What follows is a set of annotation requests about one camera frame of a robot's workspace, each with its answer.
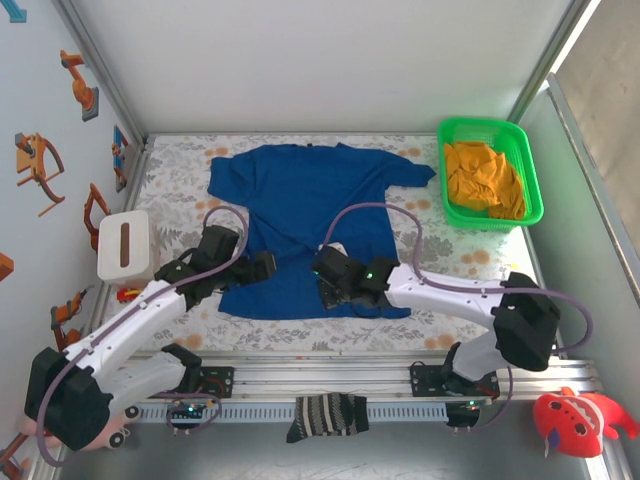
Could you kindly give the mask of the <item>pink plush pig toy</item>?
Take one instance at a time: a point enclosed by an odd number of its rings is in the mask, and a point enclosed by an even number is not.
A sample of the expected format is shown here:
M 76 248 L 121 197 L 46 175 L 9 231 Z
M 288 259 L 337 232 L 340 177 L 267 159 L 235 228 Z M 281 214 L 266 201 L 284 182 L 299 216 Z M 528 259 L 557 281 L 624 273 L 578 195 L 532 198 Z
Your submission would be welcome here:
M 127 437 L 130 435 L 130 431 L 127 426 L 140 418 L 141 410 L 137 406 L 130 406 L 122 413 L 116 415 L 109 420 L 107 425 L 101 431 L 101 433 L 87 446 L 83 447 L 81 451 L 91 451 L 101 448 L 117 449 L 121 447 Z M 29 437 L 36 436 L 36 422 L 26 416 L 20 424 L 20 433 Z M 50 433 L 45 433 L 45 446 L 50 448 L 56 448 L 63 445 L 57 437 Z

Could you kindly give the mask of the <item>orange machine wall sticker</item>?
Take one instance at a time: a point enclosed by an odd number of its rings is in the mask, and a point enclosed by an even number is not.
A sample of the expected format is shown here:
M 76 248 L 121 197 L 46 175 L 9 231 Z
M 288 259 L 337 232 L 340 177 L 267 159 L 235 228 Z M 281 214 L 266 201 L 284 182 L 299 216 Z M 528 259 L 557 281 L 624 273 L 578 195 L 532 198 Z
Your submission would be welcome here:
M 50 204 L 38 213 L 38 217 L 46 215 L 53 208 L 63 203 L 64 195 L 57 195 L 50 186 L 50 182 L 65 172 L 64 163 L 55 146 L 39 133 L 15 135 L 16 147 L 16 172 L 27 173 L 27 176 L 17 182 L 17 186 L 23 186 L 31 181 L 35 182 L 42 190 Z M 51 174 L 46 170 L 46 157 L 50 156 L 55 163 L 55 171 Z

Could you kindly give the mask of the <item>blue t-shirt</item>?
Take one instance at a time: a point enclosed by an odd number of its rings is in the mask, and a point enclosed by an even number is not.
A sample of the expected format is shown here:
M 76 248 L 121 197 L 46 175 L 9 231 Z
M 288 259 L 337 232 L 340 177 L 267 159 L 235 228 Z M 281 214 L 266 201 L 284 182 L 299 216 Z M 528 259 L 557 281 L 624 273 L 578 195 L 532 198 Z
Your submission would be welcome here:
M 393 307 L 325 309 L 312 271 L 324 238 L 369 263 L 396 258 L 383 204 L 391 186 L 423 188 L 435 177 L 427 166 L 393 153 L 336 146 L 263 145 L 211 164 L 210 195 L 249 213 L 246 252 L 270 252 L 273 276 L 222 296 L 221 312 L 253 320 L 389 318 L 409 315 Z

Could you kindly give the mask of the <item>red plush fish toy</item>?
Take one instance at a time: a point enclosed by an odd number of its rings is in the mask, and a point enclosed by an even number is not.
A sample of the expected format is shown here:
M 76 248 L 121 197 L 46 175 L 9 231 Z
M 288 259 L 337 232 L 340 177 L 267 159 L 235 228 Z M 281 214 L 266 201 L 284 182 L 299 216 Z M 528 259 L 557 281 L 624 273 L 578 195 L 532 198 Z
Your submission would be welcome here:
M 617 428 L 630 439 L 640 436 L 640 422 L 617 401 L 599 393 L 576 394 L 568 387 L 560 394 L 541 395 L 533 405 L 533 421 L 546 454 L 553 449 L 572 457 L 594 458 L 603 453 L 605 438 L 619 438 Z

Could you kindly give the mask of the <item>small circuit board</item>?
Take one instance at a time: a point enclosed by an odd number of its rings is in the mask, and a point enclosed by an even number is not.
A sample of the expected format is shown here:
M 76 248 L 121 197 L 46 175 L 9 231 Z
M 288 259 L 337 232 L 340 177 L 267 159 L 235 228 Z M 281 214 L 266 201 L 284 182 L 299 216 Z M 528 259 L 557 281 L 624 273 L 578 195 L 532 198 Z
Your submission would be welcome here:
M 201 421 L 206 406 L 193 403 L 176 403 L 168 409 L 168 415 L 172 420 L 195 420 Z
M 480 417 L 481 404 L 477 400 L 465 402 L 447 402 L 446 425 L 453 429 L 470 429 L 474 427 Z

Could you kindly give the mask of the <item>orange crumpled garment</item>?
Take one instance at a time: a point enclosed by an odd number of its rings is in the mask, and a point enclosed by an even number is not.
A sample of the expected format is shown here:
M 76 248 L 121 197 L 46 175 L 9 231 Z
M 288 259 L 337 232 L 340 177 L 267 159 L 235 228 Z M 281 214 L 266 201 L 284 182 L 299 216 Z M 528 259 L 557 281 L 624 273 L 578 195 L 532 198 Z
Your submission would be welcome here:
M 449 201 L 490 218 L 522 220 L 526 203 L 522 180 L 504 153 L 482 142 L 444 144 Z

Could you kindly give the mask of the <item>aluminium frame post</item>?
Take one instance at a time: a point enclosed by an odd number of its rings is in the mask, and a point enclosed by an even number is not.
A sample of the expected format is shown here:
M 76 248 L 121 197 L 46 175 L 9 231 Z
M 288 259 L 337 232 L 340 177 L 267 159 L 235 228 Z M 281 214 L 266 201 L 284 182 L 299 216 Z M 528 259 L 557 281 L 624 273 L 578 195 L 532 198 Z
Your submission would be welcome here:
M 119 119 L 128 130 L 129 139 L 133 140 L 140 150 L 146 145 L 148 133 L 145 131 L 137 115 L 130 105 L 124 90 L 117 81 L 110 63 L 105 56 L 106 51 L 100 45 L 88 21 L 84 18 L 75 0 L 50 0 L 58 16 L 72 36 L 80 54 L 88 62 L 100 87 Z
M 520 91 L 507 120 L 519 123 L 551 73 L 562 65 L 602 0 L 570 0 L 539 60 Z

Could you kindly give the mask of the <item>orange robot sticker grey base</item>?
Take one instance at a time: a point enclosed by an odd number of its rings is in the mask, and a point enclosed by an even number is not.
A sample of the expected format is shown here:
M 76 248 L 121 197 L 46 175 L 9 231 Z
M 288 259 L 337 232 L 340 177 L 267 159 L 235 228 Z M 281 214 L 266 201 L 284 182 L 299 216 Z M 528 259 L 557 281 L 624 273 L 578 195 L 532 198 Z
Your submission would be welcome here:
M 65 50 L 60 51 L 61 65 L 70 73 L 72 92 L 76 101 L 81 105 L 81 118 L 88 122 L 99 115 L 99 88 L 90 87 L 78 71 L 78 67 L 85 64 L 80 54 L 70 55 Z

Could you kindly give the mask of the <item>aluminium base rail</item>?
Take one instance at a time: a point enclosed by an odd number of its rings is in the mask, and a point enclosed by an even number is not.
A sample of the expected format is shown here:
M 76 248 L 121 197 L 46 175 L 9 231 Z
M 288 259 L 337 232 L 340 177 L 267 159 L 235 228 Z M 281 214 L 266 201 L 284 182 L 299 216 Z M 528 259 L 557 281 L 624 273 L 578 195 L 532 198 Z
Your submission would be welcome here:
M 440 367 L 441 351 L 406 352 L 224 352 L 198 354 L 204 367 L 232 367 L 235 401 L 287 401 L 329 392 L 353 393 L 374 401 L 409 401 L 411 365 Z M 595 363 L 553 357 L 543 372 L 514 367 L 514 398 L 534 400 L 570 387 L 601 392 Z

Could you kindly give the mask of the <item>black white striped sock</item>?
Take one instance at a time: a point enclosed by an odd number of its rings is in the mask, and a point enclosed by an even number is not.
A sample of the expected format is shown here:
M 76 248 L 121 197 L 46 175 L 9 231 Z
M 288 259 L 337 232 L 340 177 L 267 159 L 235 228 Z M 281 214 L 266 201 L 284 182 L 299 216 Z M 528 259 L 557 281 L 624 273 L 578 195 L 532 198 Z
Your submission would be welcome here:
M 367 399 L 350 393 L 326 393 L 296 399 L 286 442 L 309 437 L 345 437 L 370 428 Z

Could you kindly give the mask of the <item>floral patterned tablecloth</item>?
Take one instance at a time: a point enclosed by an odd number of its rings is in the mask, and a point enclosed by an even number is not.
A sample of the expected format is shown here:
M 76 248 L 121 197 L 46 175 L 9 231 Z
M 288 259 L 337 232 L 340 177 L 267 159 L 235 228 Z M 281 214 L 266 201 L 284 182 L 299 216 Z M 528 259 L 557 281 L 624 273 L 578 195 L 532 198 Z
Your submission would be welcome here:
M 416 164 L 439 167 L 437 140 L 432 135 L 224 136 L 152 135 L 146 145 L 141 188 L 135 206 L 148 213 L 157 232 L 162 262 L 168 262 L 199 242 L 205 214 L 220 205 L 206 188 L 210 165 L 266 144 L 339 143 L 380 149 Z M 431 180 L 421 189 L 391 187 L 386 200 L 412 212 L 423 226 L 420 264 L 437 273 L 470 279 L 505 279 L 513 271 L 537 275 L 525 233 L 461 230 L 445 218 L 441 188 Z M 157 350 L 171 341 L 194 351 L 417 351 L 446 350 L 468 341 L 483 328 L 441 313 L 417 311 L 397 320 L 371 313 L 355 318 L 266 321 L 219 311 L 220 295 L 203 300 L 174 319 L 143 346 Z

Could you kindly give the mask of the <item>blue orange gripper wall sticker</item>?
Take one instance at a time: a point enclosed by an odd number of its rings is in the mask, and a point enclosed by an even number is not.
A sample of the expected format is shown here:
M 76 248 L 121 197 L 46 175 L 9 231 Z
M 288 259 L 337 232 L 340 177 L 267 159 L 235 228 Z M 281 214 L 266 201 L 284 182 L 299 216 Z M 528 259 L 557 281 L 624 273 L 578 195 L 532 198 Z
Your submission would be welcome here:
M 124 190 L 128 183 L 127 174 L 125 173 L 126 165 L 126 148 L 129 142 L 120 128 L 115 125 L 113 128 L 113 142 L 111 146 L 113 171 L 115 174 L 115 188 L 119 193 Z

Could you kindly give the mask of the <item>aluminium side panel rail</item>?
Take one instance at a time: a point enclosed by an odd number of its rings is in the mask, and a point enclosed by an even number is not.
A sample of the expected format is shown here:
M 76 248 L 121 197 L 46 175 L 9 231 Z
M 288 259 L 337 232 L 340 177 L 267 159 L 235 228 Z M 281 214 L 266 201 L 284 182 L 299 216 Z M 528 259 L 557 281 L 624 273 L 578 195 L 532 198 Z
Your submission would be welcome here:
M 550 73 L 547 76 L 547 83 L 549 84 L 548 96 L 574 152 L 627 283 L 640 307 L 640 254 L 637 253 L 613 198 L 606 188 L 556 75 Z

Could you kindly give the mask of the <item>white tissue box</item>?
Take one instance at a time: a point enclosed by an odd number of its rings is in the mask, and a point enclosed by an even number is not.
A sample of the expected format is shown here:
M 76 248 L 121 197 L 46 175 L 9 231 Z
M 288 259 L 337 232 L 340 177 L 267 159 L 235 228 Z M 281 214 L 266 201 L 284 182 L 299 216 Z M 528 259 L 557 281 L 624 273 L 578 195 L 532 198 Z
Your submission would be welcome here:
M 144 210 L 105 217 L 99 226 L 97 275 L 119 288 L 143 289 L 159 268 L 157 232 Z

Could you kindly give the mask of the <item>green plastic basket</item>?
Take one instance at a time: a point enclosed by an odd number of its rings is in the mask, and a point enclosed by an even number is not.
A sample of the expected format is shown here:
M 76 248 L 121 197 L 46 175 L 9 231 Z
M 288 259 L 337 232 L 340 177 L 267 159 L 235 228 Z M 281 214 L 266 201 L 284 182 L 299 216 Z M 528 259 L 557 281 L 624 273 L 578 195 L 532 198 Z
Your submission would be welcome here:
M 529 140 L 519 126 L 503 120 L 452 117 L 442 121 L 437 130 L 440 154 L 443 205 L 448 222 L 462 229 L 509 232 L 516 227 L 531 226 L 544 214 L 544 206 Z M 449 201 L 445 170 L 444 144 L 455 142 L 482 142 L 496 152 L 504 153 L 519 174 L 526 203 L 522 220 L 490 218 L 488 212 L 473 211 Z

